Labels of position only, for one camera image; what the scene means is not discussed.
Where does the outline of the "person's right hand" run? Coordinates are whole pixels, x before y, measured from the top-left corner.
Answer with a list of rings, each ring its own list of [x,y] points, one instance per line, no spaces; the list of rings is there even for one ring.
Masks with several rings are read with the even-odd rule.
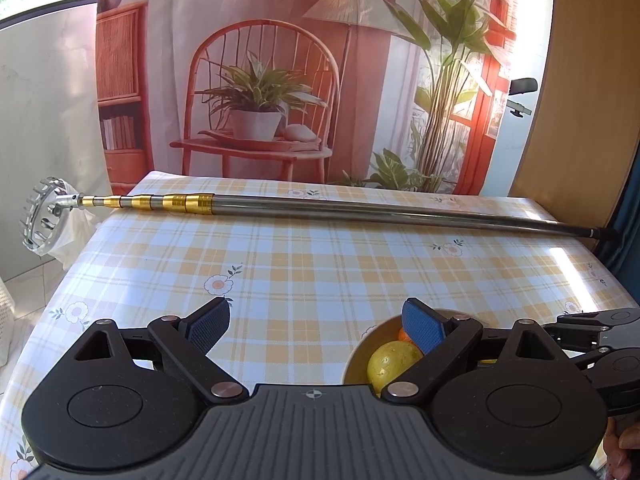
[[[638,422],[624,430],[619,430],[616,419],[610,417],[603,439],[603,449],[606,455],[605,479],[629,480],[636,478],[639,474],[639,460],[632,456],[639,452],[639,446]]]

